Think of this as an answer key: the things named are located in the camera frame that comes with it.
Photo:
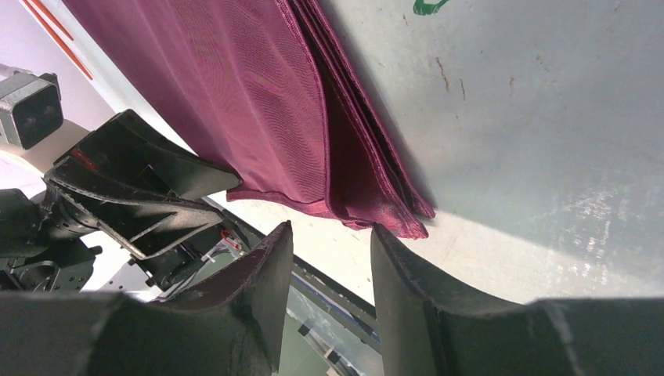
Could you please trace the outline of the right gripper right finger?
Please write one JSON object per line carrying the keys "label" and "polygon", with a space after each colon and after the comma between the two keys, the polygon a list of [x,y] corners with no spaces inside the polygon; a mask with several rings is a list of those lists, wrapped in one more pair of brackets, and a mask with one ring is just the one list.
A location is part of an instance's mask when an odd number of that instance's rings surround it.
{"label": "right gripper right finger", "polygon": [[387,375],[660,375],[661,298],[525,305],[434,266],[382,225],[370,242]]}

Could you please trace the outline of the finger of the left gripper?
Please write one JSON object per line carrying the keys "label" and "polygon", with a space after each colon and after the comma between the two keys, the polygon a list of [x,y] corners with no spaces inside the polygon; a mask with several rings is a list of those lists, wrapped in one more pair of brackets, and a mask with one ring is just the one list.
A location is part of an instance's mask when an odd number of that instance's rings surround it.
{"label": "finger of the left gripper", "polygon": [[102,231],[139,260],[163,255],[219,224],[209,205],[129,186],[67,157],[45,173],[67,230]]}
{"label": "finger of the left gripper", "polygon": [[116,114],[56,163],[56,188],[105,201],[195,201],[240,176],[183,149],[135,111]]}

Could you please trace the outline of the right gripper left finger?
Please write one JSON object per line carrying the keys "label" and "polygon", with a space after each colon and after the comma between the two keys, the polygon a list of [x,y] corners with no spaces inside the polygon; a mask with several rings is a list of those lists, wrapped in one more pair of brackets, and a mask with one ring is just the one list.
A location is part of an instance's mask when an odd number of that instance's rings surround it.
{"label": "right gripper left finger", "polygon": [[271,375],[279,370],[294,245],[280,223],[177,299],[1,295],[4,375]]}

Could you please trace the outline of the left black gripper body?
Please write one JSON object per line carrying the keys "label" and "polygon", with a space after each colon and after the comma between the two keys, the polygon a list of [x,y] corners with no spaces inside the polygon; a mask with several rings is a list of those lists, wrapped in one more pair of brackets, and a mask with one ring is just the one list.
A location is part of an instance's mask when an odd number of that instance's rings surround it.
{"label": "left black gripper body", "polygon": [[[82,237],[92,233],[83,220],[57,202],[56,220],[19,189],[1,192],[2,291],[80,291],[97,270],[103,249]],[[110,290],[167,292],[185,287],[220,254],[239,254],[244,236],[230,218],[147,260],[131,256],[106,283]]]}

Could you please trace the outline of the maroon cloth napkin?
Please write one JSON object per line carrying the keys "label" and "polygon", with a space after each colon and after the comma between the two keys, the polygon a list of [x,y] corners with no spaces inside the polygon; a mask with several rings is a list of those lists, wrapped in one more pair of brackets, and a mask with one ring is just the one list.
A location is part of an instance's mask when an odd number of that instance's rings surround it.
{"label": "maroon cloth napkin", "polygon": [[432,206],[315,1],[68,1],[121,73],[202,158],[263,200],[423,239]]}

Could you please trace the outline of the orange plastic spoon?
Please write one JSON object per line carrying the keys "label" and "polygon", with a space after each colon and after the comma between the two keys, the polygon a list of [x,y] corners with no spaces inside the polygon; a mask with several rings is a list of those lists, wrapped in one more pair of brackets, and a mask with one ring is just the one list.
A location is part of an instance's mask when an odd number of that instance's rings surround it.
{"label": "orange plastic spoon", "polygon": [[71,44],[74,42],[73,36],[45,6],[43,1],[21,0],[20,2],[47,35],[56,43],[69,61],[72,62],[89,81],[93,81],[94,77],[92,76],[92,73],[71,48]]}

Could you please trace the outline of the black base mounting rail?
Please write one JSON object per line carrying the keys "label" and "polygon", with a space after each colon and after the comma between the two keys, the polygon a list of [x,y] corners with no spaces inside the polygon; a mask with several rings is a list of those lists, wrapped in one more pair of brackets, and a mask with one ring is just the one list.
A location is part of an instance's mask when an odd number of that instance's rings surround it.
{"label": "black base mounting rail", "polygon": [[[265,237],[228,209],[221,208],[221,211],[224,216],[222,226],[240,244],[240,248],[234,251],[235,255],[244,255]],[[362,343],[377,353],[381,351],[373,305],[296,255],[293,257],[291,276],[294,288],[310,302],[333,317]]]}

